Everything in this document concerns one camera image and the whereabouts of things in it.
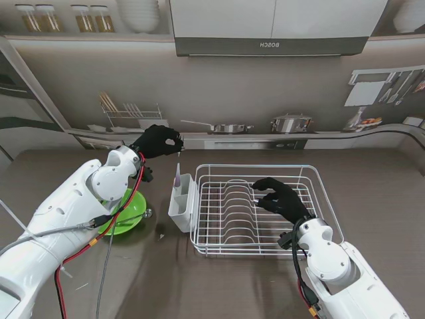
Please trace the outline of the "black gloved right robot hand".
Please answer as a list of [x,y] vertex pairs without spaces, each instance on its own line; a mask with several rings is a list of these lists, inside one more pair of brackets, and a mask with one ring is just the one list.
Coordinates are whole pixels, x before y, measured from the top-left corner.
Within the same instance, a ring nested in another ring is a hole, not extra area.
[[296,224],[300,219],[308,220],[313,217],[302,203],[298,193],[281,181],[266,177],[253,183],[252,189],[258,191],[272,189],[273,193],[268,193],[258,200],[258,206],[281,215],[292,224]]

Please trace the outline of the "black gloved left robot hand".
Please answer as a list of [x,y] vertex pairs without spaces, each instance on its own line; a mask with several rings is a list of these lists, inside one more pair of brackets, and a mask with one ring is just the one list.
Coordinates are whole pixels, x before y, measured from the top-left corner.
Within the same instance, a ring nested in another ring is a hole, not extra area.
[[152,125],[129,147],[145,159],[168,156],[183,149],[183,140],[178,131],[166,126]]

